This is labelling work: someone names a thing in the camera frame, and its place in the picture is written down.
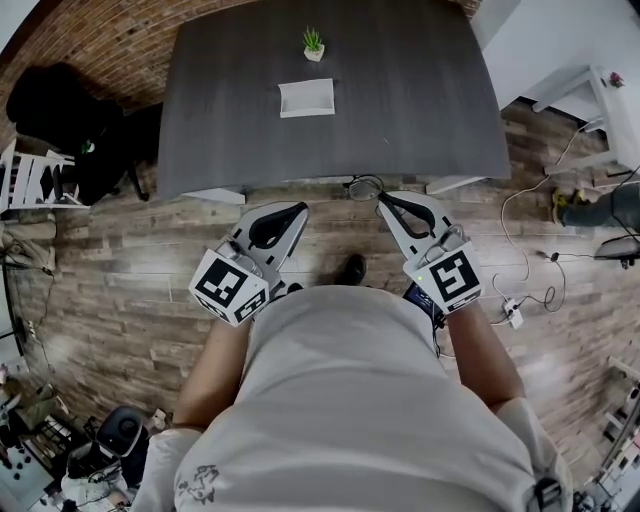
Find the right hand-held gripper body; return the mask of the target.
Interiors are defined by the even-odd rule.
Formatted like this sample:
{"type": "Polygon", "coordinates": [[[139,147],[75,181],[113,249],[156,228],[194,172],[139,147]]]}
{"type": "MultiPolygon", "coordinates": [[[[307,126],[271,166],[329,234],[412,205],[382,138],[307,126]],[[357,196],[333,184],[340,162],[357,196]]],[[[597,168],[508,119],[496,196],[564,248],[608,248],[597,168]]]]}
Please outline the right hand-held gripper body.
{"type": "Polygon", "coordinates": [[[464,308],[483,293],[476,251],[459,224],[448,227],[437,242],[412,256],[403,270],[444,315],[464,308]]]}

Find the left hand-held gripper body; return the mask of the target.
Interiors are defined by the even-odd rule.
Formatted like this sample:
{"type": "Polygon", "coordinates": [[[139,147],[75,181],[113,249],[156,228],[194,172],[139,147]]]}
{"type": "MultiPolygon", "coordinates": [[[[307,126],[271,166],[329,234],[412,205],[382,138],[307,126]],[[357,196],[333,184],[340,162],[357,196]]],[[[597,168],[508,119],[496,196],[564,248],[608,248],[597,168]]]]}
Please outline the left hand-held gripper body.
{"type": "Polygon", "coordinates": [[[217,248],[205,252],[189,291],[205,310],[237,327],[284,287],[280,269],[264,274],[259,249],[246,250],[233,239],[232,232],[217,248]]]}

